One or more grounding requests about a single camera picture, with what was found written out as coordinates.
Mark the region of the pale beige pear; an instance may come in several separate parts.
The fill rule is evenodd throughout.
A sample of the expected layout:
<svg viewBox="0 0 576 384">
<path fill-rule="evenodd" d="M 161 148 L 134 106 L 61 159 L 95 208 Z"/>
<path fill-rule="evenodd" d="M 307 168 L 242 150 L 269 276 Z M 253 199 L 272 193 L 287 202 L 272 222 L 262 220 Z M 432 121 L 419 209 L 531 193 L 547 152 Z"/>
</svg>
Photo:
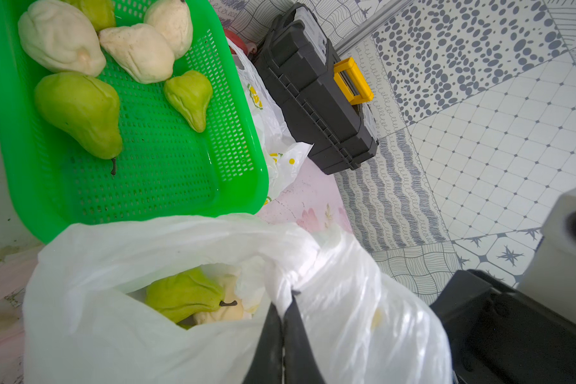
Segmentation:
<svg viewBox="0 0 576 384">
<path fill-rule="evenodd" d="M 18 32 L 22 49 L 54 73 L 75 71 L 97 77 L 107 65 L 92 23 L 68 3 L 32 3 L 18 21 Z"/>
</svg>

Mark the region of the green pear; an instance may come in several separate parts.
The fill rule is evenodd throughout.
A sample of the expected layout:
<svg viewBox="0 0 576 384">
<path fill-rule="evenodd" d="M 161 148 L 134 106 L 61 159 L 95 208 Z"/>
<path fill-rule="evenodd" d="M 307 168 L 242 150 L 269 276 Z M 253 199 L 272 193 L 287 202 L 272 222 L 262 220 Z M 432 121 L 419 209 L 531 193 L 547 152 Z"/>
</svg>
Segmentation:
<svg viewBox="0 0 576 384">
<path fill-rule="evenodd" d="M 206 111 L 213 97 L 212 84 L 205 75 L 189 70 L 167 80 L 163 93 L 169 104 L 187 120 L 194 131 L 205 131 Z"/>
</svg>

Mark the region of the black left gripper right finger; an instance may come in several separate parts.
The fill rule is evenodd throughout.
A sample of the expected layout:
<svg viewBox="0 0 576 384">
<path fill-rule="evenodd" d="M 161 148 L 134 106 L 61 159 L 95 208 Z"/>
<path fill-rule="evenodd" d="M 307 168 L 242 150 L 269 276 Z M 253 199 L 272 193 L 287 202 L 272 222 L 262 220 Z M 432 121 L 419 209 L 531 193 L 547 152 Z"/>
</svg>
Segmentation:
<svg viewBox="0 0 576 384">
<path fill-rule="evenodd" d="M 283 317 L 284 382 L 325 383 L 310 347 L 296 297 Z"/>
</svg>

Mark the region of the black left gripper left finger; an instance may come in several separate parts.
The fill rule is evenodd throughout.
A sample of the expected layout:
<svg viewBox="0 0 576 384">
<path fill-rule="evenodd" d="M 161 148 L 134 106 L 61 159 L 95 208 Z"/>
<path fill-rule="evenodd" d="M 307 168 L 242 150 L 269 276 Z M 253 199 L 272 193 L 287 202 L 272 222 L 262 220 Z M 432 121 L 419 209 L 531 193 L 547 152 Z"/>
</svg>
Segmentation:
<svg viewBox="0 0 576 384">
<path fill-rule="evenodd" d="M 262 328 L 254 358 L 243 384 L 283 383 L 283 330 L 282 321 L 271 304 Z"/>
</svg>

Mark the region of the white plastic bag lemon print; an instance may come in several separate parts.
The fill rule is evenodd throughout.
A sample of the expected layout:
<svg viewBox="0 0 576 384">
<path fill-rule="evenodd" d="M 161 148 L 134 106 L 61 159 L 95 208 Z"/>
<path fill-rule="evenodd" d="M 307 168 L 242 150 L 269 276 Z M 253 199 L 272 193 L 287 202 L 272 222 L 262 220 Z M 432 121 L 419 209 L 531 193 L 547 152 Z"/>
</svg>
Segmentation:
<svg viewBox="0 0 576 384">
<path fill-rule="evenodd" d="M 236 273 L 250 319 L 183 329 L 134 298 L 195 267 Z M 248 214 L 68 227 L 23 302 L 28 383 L 240 383 L 270 306 L 299 307 L 328 383 L 449 383 L 438 317 L 339 226 L 309 233 Z"/>
</svg>

